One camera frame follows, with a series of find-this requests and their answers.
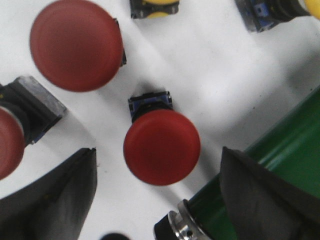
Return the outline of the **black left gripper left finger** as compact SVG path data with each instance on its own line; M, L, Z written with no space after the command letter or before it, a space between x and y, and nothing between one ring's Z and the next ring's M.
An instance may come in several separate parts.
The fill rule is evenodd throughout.
M97 151L81 148L0 200L2 240L76 240L97 189Z

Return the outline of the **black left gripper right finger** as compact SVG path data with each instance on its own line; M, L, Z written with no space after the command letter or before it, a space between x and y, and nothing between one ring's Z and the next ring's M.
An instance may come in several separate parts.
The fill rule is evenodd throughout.
M222 149L220 190L239 240L318 240L320 200L244 152Z

